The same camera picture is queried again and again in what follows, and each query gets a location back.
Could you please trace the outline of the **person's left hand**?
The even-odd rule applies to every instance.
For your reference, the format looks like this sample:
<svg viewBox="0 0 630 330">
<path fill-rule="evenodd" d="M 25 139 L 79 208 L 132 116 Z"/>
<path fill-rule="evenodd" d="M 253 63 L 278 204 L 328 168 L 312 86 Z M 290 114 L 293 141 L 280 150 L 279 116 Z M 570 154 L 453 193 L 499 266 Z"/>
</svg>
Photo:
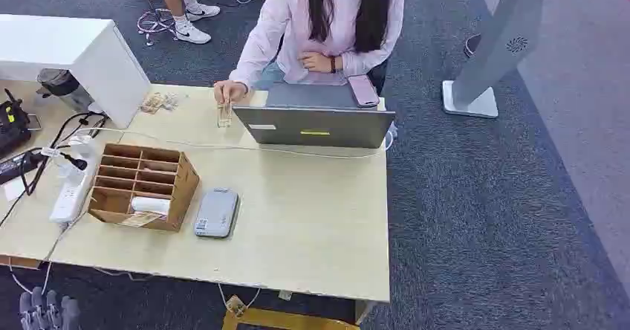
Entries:
<svg viewBox="0 0 630 330">
<path fill-rule="evenodd" d="M 329 74 L 335 67 L 334 59 L 317 52 L 304 52 L 300 55 L 299 61 L 310 72 Z"/>
</svg>

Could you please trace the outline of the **person's right hand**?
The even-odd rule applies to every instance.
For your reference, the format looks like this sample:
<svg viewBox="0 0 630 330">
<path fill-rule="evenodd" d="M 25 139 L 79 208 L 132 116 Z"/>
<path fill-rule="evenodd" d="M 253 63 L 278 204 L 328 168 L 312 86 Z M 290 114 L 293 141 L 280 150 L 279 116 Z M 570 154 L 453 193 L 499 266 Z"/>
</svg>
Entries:
<svg viewBox="0 0 630 330">
<path fill-rule="evenodd" d="M 219 106 L 226 103 L 237 103 L 243 100 L 249 93 L 249 88 L 242 82 L 233 80 L 218 81 L 213 86 L 215 101 Z"/>
</svg>

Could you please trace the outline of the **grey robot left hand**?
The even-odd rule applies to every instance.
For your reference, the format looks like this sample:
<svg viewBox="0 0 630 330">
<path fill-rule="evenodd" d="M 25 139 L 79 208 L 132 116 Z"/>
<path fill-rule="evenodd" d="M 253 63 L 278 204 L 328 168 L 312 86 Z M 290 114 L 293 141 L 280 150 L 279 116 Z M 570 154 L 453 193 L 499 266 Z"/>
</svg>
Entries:
<svg viewBox="0 0 630 330">
<path fill-rule="evenodd" d="M 58 298 L 54 290 L 44 294 L 41 287 L 35 287 L 31 292 L 22 292 L 19 298 L 20 324 L 24 330 L 80 330 L 80 315 L 76 299 Z"/>
</svg>

